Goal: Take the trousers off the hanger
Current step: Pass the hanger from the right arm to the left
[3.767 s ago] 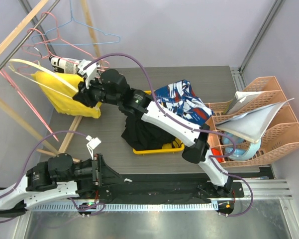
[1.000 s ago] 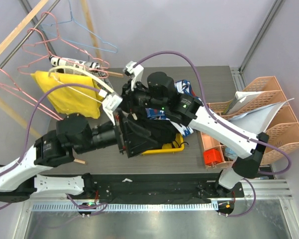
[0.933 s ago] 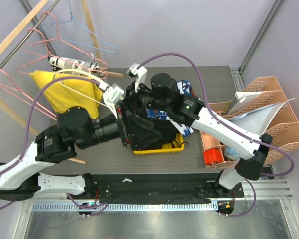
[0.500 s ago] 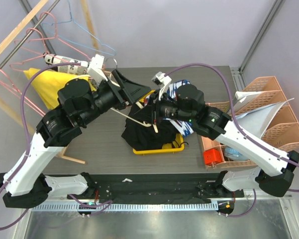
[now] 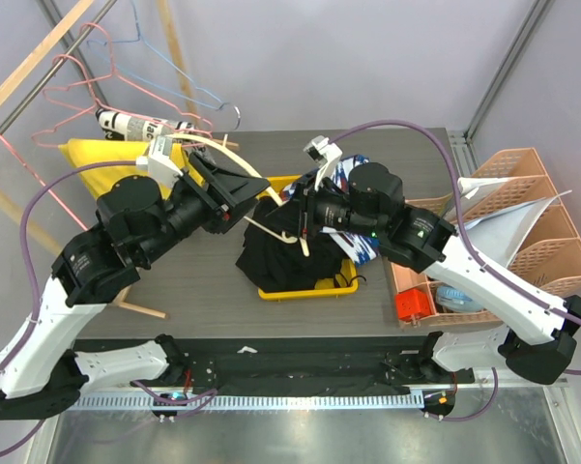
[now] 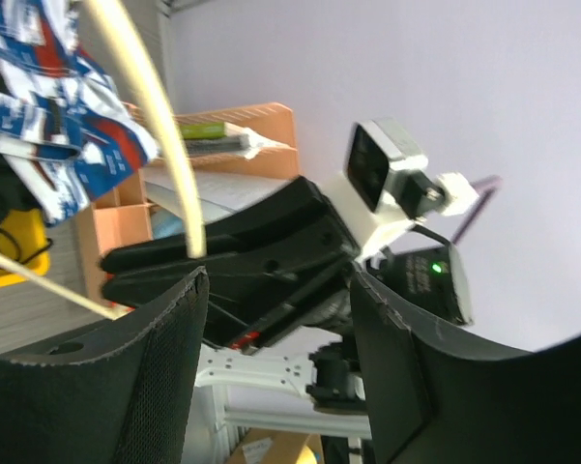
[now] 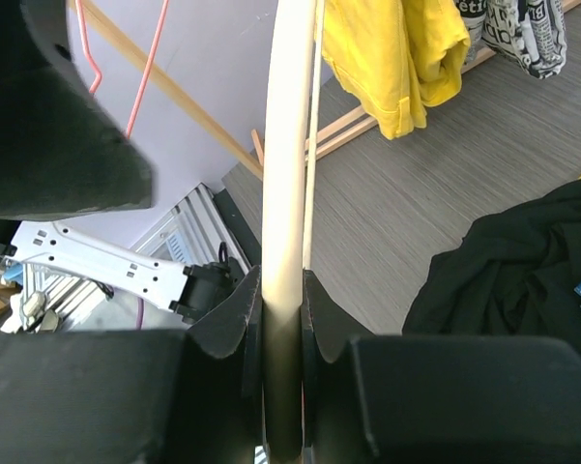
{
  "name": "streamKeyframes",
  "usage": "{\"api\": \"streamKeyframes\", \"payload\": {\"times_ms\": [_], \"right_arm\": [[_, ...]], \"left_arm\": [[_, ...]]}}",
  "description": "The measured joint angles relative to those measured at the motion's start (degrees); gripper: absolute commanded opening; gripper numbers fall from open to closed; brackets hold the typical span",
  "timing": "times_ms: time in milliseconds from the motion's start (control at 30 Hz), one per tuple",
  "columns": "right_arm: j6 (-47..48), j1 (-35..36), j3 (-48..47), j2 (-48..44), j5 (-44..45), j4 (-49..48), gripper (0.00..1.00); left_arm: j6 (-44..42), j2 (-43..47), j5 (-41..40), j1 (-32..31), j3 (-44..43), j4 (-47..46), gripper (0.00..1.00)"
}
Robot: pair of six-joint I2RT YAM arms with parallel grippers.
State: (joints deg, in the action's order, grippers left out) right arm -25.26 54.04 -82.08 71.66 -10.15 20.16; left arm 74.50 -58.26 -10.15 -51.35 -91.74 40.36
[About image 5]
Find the cream plastic hanger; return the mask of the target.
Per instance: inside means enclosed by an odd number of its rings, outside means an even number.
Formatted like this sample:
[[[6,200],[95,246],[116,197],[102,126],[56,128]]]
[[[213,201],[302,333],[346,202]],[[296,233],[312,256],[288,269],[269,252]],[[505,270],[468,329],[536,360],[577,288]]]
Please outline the cream plastic hanger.
[[[241,158],[239,155],[237,155],[235,152],[233,152],[231,149],[229,149],[227,147],[227,143],[225,140],[218,142],[210,137],[204,137],[202,135],[199,135],[198,130],[196,130],[196,129],[193,129],[193,130],[187,129],[187,132],[179,131],[179,130],[174,131],[174,132],[170,133],[169,136],[172,137],[173,139],[176,139],[176,140],[193,141],[196,144],[205,145],[207,147],[213,148],[216,151],[223,154],[224,156],[226,156],[229,160],[234,162],[236,165],[241,167],[246,172],[246,174],[248,174],[252,177],[255,177],[255,178],[259,178],[259,179],[263,178],[263,176],[248,161]],[[285,243],[287,245],[299,243],[303,255],[305,257],[308,257],[310,255],[310,251],[309,251],[309,247],[308,247],[308,243],[307,243],[306,239],[301,238],[301,237],[297,238],[297,237],[286,236],[284,232],[282,232],[280,235],[278,235],[277,233],[274,233],[274,232],[270,231],[269,229],[265,229],[264,227],[261,227],[261,229],[264,230],[265,232],[269,233],[270,235],[276,237],[278,240],[282,241],[283,243]]]

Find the black trousers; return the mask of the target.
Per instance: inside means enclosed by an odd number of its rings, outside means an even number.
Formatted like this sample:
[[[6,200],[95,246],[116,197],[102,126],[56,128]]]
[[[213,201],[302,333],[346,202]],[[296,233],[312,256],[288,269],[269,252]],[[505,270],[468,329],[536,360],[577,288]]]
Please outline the black trousers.
[[[334,278],[347,255],[326,234],[310,238],[308,246],[310,255],[305,257],[300,245],[284,244],[251,224],[236,266],[267,293],[313,289],[318,280]]]

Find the pink wire hanger with newsprint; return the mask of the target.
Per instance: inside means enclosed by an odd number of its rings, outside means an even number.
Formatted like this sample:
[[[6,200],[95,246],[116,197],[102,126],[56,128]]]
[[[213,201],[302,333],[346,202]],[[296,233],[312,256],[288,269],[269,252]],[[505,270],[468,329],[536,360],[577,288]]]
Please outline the pink wire hanger with newsprint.
[[[114,59],[109,60],[109,65],[110,71],[104,75],[93,77],[88,72],[85,72],[80,80],[72,84],[50,86],[42,90],[42,96],[46,102],[66,108],[72,114],[50,128],[33,133],[31,139],[37,146],[56,148],[58,144],[51,142],[49,138],[56,134],[58,130],[85,116],[93,117],[104,138],[112,141],[149,142],[158,135],[169,135],[175,132],[189,133],[205,138],[209,138],[212,135],[213,124],[208,119],[192,112],[182,111],[172,101],[125,77],[118,70]],[[128,111],[125,108],[119,108],[103,102],[94,86],[112,78],[127,85],[138,96],[158,102],[175,111],[177,117],[174,119],[160,118],[153,115],[151,111],[143,113]],[[90,102],[85,106],[68,102],[67,94],[74,89],[86,90]]]

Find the blue white patterned garment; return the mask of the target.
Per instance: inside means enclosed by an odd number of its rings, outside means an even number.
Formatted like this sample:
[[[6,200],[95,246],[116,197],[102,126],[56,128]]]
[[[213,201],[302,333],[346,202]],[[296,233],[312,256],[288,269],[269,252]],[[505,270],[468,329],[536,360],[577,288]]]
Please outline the blue white patterned garment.
[[[369,162],[370,159],[363,155],[344,158],[335,166],[331,179],[341,191],[347,193],[350,172],[355,167]],[[350,232],[339,232],[331,227],[323,227],[321,233],[328,235],[357,267],[375,259],[379,254],[379,242],[376,238]]]

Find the newspaper print trousers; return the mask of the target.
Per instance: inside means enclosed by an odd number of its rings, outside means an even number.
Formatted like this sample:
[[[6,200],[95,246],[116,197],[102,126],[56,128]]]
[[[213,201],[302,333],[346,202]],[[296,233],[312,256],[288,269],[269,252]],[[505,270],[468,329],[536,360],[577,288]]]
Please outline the newspaper print trousers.
[[[149,116],[130,115],[122,111],[99,108],[95,112],[104,138],[110,141],[148,142],[158,135],[193,133],[210,138],[188,121],[172,121]]]

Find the yellow garment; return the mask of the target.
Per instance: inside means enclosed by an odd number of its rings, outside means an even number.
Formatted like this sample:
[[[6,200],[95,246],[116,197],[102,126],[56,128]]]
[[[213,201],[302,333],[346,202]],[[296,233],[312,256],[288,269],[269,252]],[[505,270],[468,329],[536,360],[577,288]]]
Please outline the yellow garment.
[[[59,150],[73,167],[106,162],[106,161],[136,161],[143,156],[149,142],[143,141],[111,141],[96,139],[70,139],[59,146]],[[143,175],[144,172],[135,166],[113,166],[85,171],[79,174],[82,183],[92,196],[109,192],[115,183],[129,176]]]

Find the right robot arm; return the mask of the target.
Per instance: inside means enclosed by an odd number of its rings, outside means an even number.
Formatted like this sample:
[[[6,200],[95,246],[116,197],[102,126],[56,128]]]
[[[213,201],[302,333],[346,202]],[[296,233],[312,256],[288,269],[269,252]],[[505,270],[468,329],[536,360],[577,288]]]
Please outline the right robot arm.
[[[430,333],[416,360],[423,380],[495,367],[551,385],[566,372],[581,326],[580,297],[551,295],[482,257],[453,224],[408,204],[401,179],[380,163],[353,168],[348,187],[343,193],[330,180],[322,187],[314,180],[298,183],[265,223],[301,239],[325,227],[374,237],[390,262],[463,291],[502,322],[492,330]]]

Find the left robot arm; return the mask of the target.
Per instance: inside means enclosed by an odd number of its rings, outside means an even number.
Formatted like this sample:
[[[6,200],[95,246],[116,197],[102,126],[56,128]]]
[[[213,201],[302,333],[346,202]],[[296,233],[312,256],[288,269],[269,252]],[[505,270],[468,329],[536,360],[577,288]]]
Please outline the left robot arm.
[[[179,171],[168,196],[149,176],[117,181],[98,198],[96,224],[58,254],[27,322],[0,351],[0,421],[45,420],[84,394],[133,381],[178,385],[188,368],[173,337],[131,348],[75,352],[80,331],[166,252],[196,230],[223,234],[268,188],[203,159]]]

